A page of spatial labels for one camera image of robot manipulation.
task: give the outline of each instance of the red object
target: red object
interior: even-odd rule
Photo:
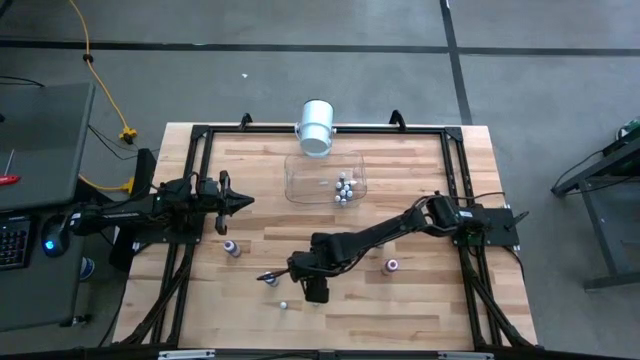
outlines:
[[[0,186],[15,184],[18,181],[20,181],[20,176],[15,176],[15,175],[0,176]]]

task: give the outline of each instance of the gray floor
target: gray floor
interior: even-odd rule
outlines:
[[[461,46],[637,47],[632,0],[451,0]],[[437,0],[78,0],[91,36],[102,41],[245,44],[446,45]],[[82,39],[64,0],[18,1],[0,37]],[[82,51],[1,49],[0,73],[47,85],[90,80]],[[308,98],[334,104],[337,122],[383,123],[394,108],[407,121],[460,124],[447,55],[95,51],[95,66],[139,146],[157,148],[169,121],[294,122]],[[488,125],[501,179],[516,210],[522,258],[539,341],[549,349],[638,357],[640,286],[585,293],[606,268],[579,197],[548,189],[620,124],[640,114],[640,59],[462,56],[474,124]],[[104,96],[91,123],[121,129]],[[92,137],[82,172],[105,185],[135,164],[113,158]],[[106,264],[102,242],[87,251],[100,273],[79,307],[96,314],[85,328],[45,327],[0,334],[1,352],[95,346],[121,296],[123,276]]]

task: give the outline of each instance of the yellow cable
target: yellow cable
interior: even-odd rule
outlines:
[[[91,182],[89,179],[87,179],[86,177],[78,174],[78,177],[80,179],[82,179],[82,181],[86,182],[89,186],[94,187],[98,190],[104,190],[104,191],[118,191],[118,190],[127,190],[126,187],[124,186],[100,186],[100,185],[96,185],[93,182]]]
[[[78,7],[73,2],[73,0],[69,0],[69,3],[75,9],[76,14],[78,14],[78,17],[80,18],[80,22],[82,22],[82,29],[84,30],[84,41],[85,41],[85,44],[86,44],[86,50],[85,51],[86,51],[87,55],[90,55],[91,52],[90,52],[90,46],[89,46],[89,44],[90,44],[89,43],[89,30],[87,28],[87,23],[84,21],[84,16],[82,16],[82,13],[80,12],[80,9],[78,9]],[[129,125],[127,124],[127,121],[124,119],[124,116],[122,115],[122,112],[120,111],[120,108],[118,107],[118,105],[116,105],[116,102],[113,101],[113,97],[111,97],[111,93],[107,89],[107,86],[102,82],[102,79],[100,79],[100,76],[98,76],[98,73],[96,73],[96,71],[93,69],[93,65],[91,65],[91,61],[89,59],[87,59],[85,62],[87,63],[87,66],[89,67],[89,70],[91,70],[91,73],[93,74],[93,76],[96,78],[96,80],[100,84],[100,87],[102,87],[102,90],[104,90],[104,93],[107,95],[107,98],[109,99],[109,102],[111,102],[111,105],[113,105],[113,108],[116,109],[116,112],[118,113],[118,116],[120,117],[120,120],[122,121],[122,124],[124,125],[124,132],[130,131],[131,128],[129,128]]]
[[[98,190],[102,190],[102,191],[126,191],[129,193],[129,195],[131,195],[131,192],[133,191],[133,177],[129,178],[129,181],[127,181],[126,183],[120,185],[120,186],[101,186],[101,185],[97,185],[94,182],[90,181],[89,179],[87,179],[86,177],[84,177],[82,174],[78,174],[78,177],[87,183],[87,185],[98,189]]]

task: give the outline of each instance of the wooden table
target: wooden table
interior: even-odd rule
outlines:
[[[154,184],[182,176],[192,125],[167,125]],[[501,191],[488,128],[465,126],[463,134],[475,194]],[[285,267],[294,250],[308,250],[313,232],[359,231],[398,215],[421,195],[446,194],[437,136],[338,134],[333,153],[358,151],[366,163],[368,193],[350,209],[305,208],[285,198],[285,157],[300,154],[293,134],[217,134],[213,145],[209,176],[228,170],[232,188],[256,201],[228,219],[227,236],[215,233],[215,217],[207,217],[191,271],[181,348],[472,349],[460,261],[449,238],[411,234],[370,251],[354,270],[329,280],[331,300],[317,307],[304,301],[300,284],[288,277],[275,288],[255,280]],[[202,146],[194,169],[201,154]],[[504,204],[502,196],[479,200],[489,207]],[[240,244],[242,256],[229,257],[224,240]],[[134,259],[114,340],[130,334],[156,300],[167,248],[153,245]],[[386,277],[380,268],[391,257],[401,270]],[[487,259],[496,301],[535,342],[517,262],[501,248],[488,248]],[[281,310],[281,301],[289,309]],[[169,307],[163,335],[173,303]],[[479,311],[489,339],[484,306]]]

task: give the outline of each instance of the black floor line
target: black floor line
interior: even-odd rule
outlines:
[[[0,48],[84,50],[82,41],[0,40]],[[285,44],[188,44],[92,41],[91,50],[131,51],[246,51],[246,52],[326,52],[326,53],[395,53],[446,54],[446,46],[395,45],[285,45]]]
[[[467,98],[467,90],[464,86],[462,66],[460,65],[460,55],[458,54],[456,34],[453,29],[453,20],[451,19],[451,11],[447,0],[440,0],[440,9],[442,10],[444,33],[447,37],[447,45],[449,47],[449,61],[451,62],[451,73],[453,74],[453,86],[456,91],[456,98],[458,99],[460,122],[462,125],[473,125],[473,120],[471,119],[471,108],[469,107],[469,99]]]
[[[506,47],[458,47],[461,55],[494,56],[640,56],[640,49],[565,49],[565,48],[506,48]]]

